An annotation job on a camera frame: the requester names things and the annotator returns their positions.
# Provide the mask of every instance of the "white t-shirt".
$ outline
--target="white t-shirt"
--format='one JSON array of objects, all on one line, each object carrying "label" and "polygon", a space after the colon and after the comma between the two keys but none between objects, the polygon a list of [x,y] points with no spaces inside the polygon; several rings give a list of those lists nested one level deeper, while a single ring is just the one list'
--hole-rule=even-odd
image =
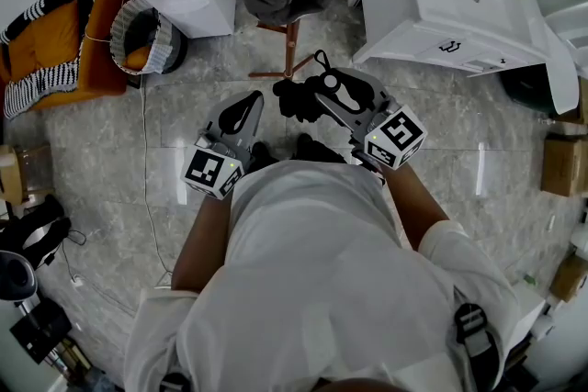
[{"label": "white t-shirt", "polygon": [[181,372],[198,392],[301,392],[355,376],[462,390],[447,348],[455,289],[503,349],[515,294],[459,224],[439,222],[419,252],[405,250],[370,172],[276,163],[235,187],[226,263],[200,295],[141,293],[125,388],[159,390]]}]

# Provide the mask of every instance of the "drawer handle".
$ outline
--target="drawer handle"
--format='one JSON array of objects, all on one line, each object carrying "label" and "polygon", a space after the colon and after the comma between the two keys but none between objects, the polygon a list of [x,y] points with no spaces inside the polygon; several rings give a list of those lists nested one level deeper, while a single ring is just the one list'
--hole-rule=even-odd
[{"label": "drawer handle", "polygon": [[452,40],[450,43],[439,46],[439,49],[444,52],[454,52],[459,49],[459,46],[461,46],[461,43]]}]

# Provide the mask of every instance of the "orange sofa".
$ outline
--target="orange sofa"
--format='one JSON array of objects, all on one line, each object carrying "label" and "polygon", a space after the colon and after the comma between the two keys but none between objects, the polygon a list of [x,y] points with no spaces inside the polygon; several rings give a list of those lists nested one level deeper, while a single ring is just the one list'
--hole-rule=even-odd
[{"label": "orange sofa", "polygon": [[[77,89],[45,96],[31,109],[125,92],[127,74],[112,60],[109,44],[90,39],[108,40],[110,26],[121,3],[122,0],[95,0],[85,31],[87,37],[83,40]],[[41,67],[71,61],[78,51],[77,1],[74,1],[37,18],[8,46],[2,45],[0,79],[3,91],[10,81],[17,82]]]}]

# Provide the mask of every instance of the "black and white striped blanket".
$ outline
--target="black and white striped blanket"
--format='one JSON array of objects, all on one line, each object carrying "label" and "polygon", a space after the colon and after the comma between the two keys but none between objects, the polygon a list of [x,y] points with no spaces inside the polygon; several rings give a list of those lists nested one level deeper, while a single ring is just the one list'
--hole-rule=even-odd
[{"label": "black and white striped blanket", "polygon": [[[30,22],[72,1],[38,0],[8,25],[4,31],[0,31],[0,43],[2,43],[0,46],[7,45],[12,39],[15,39]],[[44,96],[57,92],[72,92],[77,88],[78,66],[85,36],[85,26],[90,17],[94,0],[77,1],[80,37],[80,50],[77,57],[73,61],[55,67],[39,69],[18,82],[10,82],[6,86],[4,97],[4,115],[8,119],[15,118],[31,109]]]}]

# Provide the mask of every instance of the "forearm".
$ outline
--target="forearm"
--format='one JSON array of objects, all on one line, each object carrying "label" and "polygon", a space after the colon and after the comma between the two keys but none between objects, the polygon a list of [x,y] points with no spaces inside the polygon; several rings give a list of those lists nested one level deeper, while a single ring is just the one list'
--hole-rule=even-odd
[{"label": "forearm", "polygon": [[175,263],[172,289],[202,292],[224,265],[229,242],[232,193],[222,201],[206,196]]},{"label": "forearm", "polygon": [[425,233],[438,221],[449,218],[408,163],[398,170],[382,165],[382,172],[406,236],[418,250]]}]

